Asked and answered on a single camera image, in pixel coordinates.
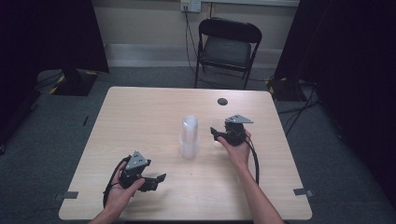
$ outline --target hand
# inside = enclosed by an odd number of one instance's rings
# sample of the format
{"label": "hand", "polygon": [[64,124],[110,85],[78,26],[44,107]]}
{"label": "hand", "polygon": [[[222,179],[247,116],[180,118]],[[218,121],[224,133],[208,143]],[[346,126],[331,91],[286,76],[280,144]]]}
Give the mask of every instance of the hand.
{"label": "hand", "polygon": [[126,161],[120,166],[114,175],[111,184],[114,185],[108,193],[105,209],[90,223],[111,223],[116,221],[122,211],[128,205],[129,200],[134,197],[134,194],[145,183],[145,179],[136,180],[131,187],[123,189],[120,184],[120,171],[126,166]]}
{"label": "hand", "polygon": [[[247,140],[250,138],[251,133],[245,130],[247,135]],[[223,138],[218,137],[219,142],[227,149],[228,155],[230,156],[231,163],[237,169],[248,168],[248,155],[250,153],[250,148],[246,142],[242,143],[237,147],[233,147]]]}

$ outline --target white cup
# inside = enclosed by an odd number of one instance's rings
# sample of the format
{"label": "white cup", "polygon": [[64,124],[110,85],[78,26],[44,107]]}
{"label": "white cup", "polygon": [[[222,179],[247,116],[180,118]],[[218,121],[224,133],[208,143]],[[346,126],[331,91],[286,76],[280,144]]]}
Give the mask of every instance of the white cup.
{"label": "white cup", "polygon": [[194,158],[199,151],[198,118],[188,115],[182,120],[179,136],[180,154],[186,159]]}

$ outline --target baseboard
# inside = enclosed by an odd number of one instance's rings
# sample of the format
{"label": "baseboard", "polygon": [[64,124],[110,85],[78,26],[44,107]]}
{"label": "baseboard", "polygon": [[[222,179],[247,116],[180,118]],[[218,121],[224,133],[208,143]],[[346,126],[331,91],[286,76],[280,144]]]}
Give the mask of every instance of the baseboard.
{"label": "baseboard", "polygon": [[[184,46],[105,44],[110,67],[195,66],[196,56],[189,47],[190,64]],[[282,49],[259,49],[253,67],[276,68]]]}

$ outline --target chair seat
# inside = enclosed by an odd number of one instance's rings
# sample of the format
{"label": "chair seat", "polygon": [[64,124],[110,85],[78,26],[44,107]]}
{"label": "chair seat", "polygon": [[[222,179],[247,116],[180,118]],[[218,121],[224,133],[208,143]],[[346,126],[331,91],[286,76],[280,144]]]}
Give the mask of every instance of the chair seat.
{"label": "chair seat", "polygon": [[220,63],[249,67],[251,46],[249,43],[210,36],[201,55],[201,63]]}

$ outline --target wooden table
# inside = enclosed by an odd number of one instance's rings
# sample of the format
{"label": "wooden table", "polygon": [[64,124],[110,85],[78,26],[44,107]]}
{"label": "wooden table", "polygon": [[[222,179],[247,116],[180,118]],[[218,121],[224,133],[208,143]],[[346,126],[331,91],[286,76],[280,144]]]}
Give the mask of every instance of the wooden table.
{"label": "wooden table", "polygon": [[[227,105],[218,99],[226,98]],[[140,192],[120,220],[247,220],[245,195],[226,150],[209,131],[212,123],[240,114],[253,119],[245,128],[260,161],[260,187],[284,219],[309,219],[311,208],[271,95],[266,91],[226,91],[113,87],[106,96],[59,216],[88,220],[102,211],[103,191],[119,161],[138,150],[152,160],[143,176],[167,173],[156,191]],[[179,153],[182,118],[199,119],[200,151]],[[249,159],[255,175],[254,160]]]}

